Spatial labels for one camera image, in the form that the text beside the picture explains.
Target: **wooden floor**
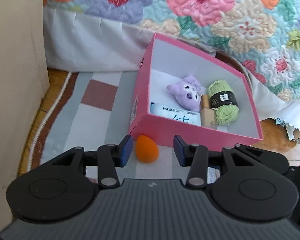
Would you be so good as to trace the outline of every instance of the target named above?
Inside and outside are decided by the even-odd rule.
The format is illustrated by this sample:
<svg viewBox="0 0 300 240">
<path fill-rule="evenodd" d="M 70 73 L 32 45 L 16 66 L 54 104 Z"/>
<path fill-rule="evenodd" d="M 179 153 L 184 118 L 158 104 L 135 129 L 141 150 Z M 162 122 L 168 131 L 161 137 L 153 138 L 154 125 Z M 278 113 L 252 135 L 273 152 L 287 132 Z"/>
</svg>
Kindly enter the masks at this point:
<svg viewBox="0 0 300 240">
<path fill-rule="evenodd" d="M 62 86 L 65 82 L 67 72 L 48 69 L 50 80 L 50 88 L 42 101 L 37 117 L 30 131 L 26 147 L 20 163 L 19 174 L 22 175 L 26 172 L 29 152 L 31 148 L 34 135 L 41 124 L 43 118 L 51 108 L 52 104 L 58 97 Z M 300 144 L 296 145 L 295 142 L 290 142 L 286 137 L 285 128 L 276 125 L 272 119 L 261 121 L 262 132 L 264 140 L 254 144 L 254 147 L 281 153 L 287 157 L 291 166 L 300 165 Z"/>
</svg>

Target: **purple plush toy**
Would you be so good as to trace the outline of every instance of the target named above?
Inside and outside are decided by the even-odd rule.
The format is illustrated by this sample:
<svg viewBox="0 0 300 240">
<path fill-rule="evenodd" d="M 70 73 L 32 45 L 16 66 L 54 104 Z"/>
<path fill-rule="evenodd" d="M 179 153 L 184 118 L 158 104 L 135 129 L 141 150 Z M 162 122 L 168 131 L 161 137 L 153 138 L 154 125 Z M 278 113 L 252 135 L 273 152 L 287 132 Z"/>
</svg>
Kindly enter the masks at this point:
<svg viewBox="0 0 300 240">
<path fill-rule="evenodd" d="M 176 84 L 168 85 L 167 89 L 185 109 L 200 112 L 201 85 L 192 75 L 188 75 Z"/>
</svg>

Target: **box hole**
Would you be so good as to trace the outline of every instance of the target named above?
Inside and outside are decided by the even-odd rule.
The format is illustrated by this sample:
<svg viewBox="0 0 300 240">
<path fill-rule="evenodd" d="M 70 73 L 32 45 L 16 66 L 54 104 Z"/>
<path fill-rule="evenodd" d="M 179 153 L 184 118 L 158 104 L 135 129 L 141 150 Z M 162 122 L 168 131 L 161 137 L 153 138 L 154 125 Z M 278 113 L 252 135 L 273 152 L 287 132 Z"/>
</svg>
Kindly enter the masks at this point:
<svg viewBox="0 0 300 240">
<path fill-rule="evenodd" d="M 254 150 L 254 149 L 246 149 L 248 152 L 252 153 L 253 155 L 260 157 L 260 155 L 262 154 L 261 151 L 258 150 Z"/>
<path fill-rule="evenodd" d="M 70 153 L 63 158 L 57 160 L 53 163 L 53 165 L 59 165 L 59 166 L 70 166 L 72 163 L 72 160 L 74 158 L 75 153 Z"/>
<path fill-rule="evenodd" d="M 231 153 L 231 157 L 234 161 L 235 166 L 253 166 L 252 163 L 248 162 L 247 160 L 235 153 Z"/>
<path fill-rule="evenodd" d="M 141 63 L 140 63 L 140 68 L 142 67 L 142 64 L 143 64 L 143 60 L 144 60 L 145 58 L 143 58 L 142 60 L 141 60 Z"/>
</svg>

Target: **orange makeup sponge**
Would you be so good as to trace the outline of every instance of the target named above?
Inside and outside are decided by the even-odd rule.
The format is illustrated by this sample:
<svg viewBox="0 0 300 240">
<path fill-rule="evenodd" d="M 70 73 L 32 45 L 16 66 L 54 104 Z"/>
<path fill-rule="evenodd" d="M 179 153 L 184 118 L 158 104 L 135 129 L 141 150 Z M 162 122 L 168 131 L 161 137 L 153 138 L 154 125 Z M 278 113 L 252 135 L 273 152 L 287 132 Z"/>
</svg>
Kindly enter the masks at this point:
<svg viewBox="0 0 300 240">
<path fill-rule="evenodd" d="M 159 149 L 156 143 L 142 134 L 138 136 L 135 152 L 138 160 L 143 163 L 153 163 L 159 157 Z"/>
</svg>

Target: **green yarn skein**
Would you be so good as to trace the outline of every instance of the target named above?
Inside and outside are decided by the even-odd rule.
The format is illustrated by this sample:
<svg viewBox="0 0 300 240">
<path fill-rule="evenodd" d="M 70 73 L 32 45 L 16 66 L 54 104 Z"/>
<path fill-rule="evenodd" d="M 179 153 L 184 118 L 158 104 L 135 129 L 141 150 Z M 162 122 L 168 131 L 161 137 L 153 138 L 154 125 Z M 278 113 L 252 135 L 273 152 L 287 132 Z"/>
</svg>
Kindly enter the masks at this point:
<svg viewBox="0 0 300 240">
<path fill-rule="evenodd" d="M 233 90 L 226 81 L 218 80 L 213 82 L 208 87 L 209 98 L 211 98 L 214 94 L 222 91 L 231 91 L 233 93 Z M 216 123 L 218 125 L 229 125 L 231 122 L 237 119 L 239 107 L 235 105 L 225 105 L 216 108 L 215 111 Z"/>
</svg>

